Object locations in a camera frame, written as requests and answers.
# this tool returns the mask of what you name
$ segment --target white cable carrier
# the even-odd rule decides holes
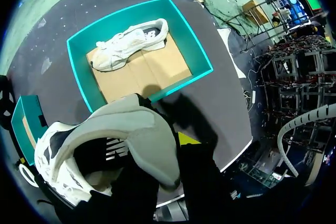
[[[336,116],[336,103],[331,105],[324,105],[319,107],[315,110],[309,111],[297,118],[291,120],[290,122],[286,123],[278,134],[278,147],[280,150],[280,154],[283,157],[283,160],[288,165],[289,169],[293,172],[293,174],[297,177],[299,175],[298,171],[294,168],[294,166],[289,161],[288,157],[286,156],[285,150],[283,149],[282,145],[282,138],[284,134],[298,126],[301,126],[305,123],[314,122],[316,120],[323,120],[326,118],[333,118]]]

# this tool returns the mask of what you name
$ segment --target shoe tongue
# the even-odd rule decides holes
[[[130,33],[126,34],[123,39],[126,39],[126,41],[129,41],[130,43],[132,43],[134,40],[146,40],[145,34],[141,29],[131,31]]]

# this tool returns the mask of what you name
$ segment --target cardboard piece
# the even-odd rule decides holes
[[[118,70],[100,72],[91,68],[107,102],[132,93],[138,93],[147,98],[192,75],[170,34],[166,40],[166,45],[162,49],[141,50],[134,53],[128,59],[126,66]],[[95,48],[87,53],[89,62],[97,50]]]
[[[30,140],[30,143],[32,144],[32,147],[35,149],[35,147],[36,147],[36,141],[35,141],[35,139],[33,137],[33,134],[32,134],[32,132],[31,132],[31,130],[29,128],[29,125],[28,125],[28,122],[27,122],[27,119],[26,119],[25,116],[22,118],[22,122],[23,122],[23,126],[25,127],[27,136],[28,136],[28,138]]]
[[[252,7],[255,7],[258,5],[258,3],[255,0],[250,0],[245,5],[243,5],[243,11],[247,11],[247,18],[251,20],[256,25],[262,25],[268,23],[268,18],[264,11],[261,9],[260,6],[257,6],[256,8],[251,9]]]

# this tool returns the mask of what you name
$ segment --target white strap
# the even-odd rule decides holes
[[[19,164],[19,171],[21,173],[21,175],[24,177],[24,179],[31,185],[34,187],[38,188],[38,185],[36,184],[35,180],[34,180],[34,176],[31,173],[31,171],[28,169],[27,166],[23,165],[23,164]]]

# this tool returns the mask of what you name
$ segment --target white sneaker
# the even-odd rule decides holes
[[[97,42],[99,48],[91,65],[99,71],[112,71],[126,65],[127,59],[139,50],[152,51],[165,47],[168,24],[163,18],[130,26],[107,42]]]
[[[132,94],[106,104],[79,125],[53,123],[34,152],[36,169],[45,182],[74,206],[88,201],[92,190],[111,195],[110,182],[118,178],[130,151],[137,165],[161,185],[177,188],[180,170],[174,134],[159,114],[141,103]],[[82,173],[87,166],[91,168]]]

